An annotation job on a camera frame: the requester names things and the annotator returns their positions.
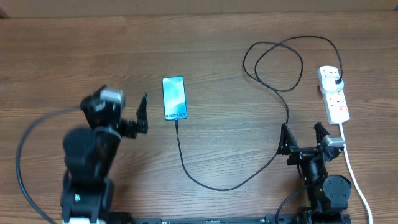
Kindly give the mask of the blue-screen Galaxy smartphone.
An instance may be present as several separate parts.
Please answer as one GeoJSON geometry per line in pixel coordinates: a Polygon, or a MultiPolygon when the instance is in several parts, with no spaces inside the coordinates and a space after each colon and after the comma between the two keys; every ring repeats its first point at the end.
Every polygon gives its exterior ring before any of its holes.
{"type": "Polygon", "coordinates": [[[184,78],[182,76],[162,79],[164,115],[167,121],[186,119],[187,102],[184,78]]]}

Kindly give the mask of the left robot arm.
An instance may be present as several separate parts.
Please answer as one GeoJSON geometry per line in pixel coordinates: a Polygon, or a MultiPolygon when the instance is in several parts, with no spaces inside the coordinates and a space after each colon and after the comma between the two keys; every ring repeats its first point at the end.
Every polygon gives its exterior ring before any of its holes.
{"type": "Polygon", "coordinates": [[[122,119],[122,99],[92,94],[80,103],[89,128],[73,128],[63,139],[65,165],[61,197],[64,223],[133,223],[128,212],[113,212],[114,183],[108,177],[124,137],[147,133],[147,96],[137,109],[137,120],[122,119]]]}

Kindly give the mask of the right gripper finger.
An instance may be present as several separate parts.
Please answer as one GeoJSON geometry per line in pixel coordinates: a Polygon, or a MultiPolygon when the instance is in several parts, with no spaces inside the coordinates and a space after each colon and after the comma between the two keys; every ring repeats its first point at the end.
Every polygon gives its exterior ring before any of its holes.
{"type": "Polygon", "coordinates": [[[297,144],[294,135],[289,129],[287,123],[281,125],[280,141],[277,148],[277,153],[280,155],[289,155],[297,152],[299,145],[297,144]]]}
{"type": "Polygon", "coordinates": [[[318,145],[321,144],[322,139],[326,136],[329,135],[330,133],[323,127],[321,122],[318,122],[314,125],[315,128],[315,137],[316,137],[316,142],[318,145]]]}

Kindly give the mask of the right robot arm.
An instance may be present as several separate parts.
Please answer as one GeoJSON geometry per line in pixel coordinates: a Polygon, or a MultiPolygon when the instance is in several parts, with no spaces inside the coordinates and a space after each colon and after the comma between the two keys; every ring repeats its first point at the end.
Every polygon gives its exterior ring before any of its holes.
{"type": "Polygon", "coordinates": [[[287,155],[287,165],[297,166],[304,181],[302,190],[287,197],[275,213],[275,222],[280,222],[282,207],[295,196],[307,193],[308,207],[302,207],[287,223],[350,223],[348,208],[352,183],[342,175],[329,175],[326,163],[337,158],[344,149],[341,137],[331,136],[321,123],[314,125],[316,146],[299,147],[287,123],[281,126],[277,153],[287,155]]]}

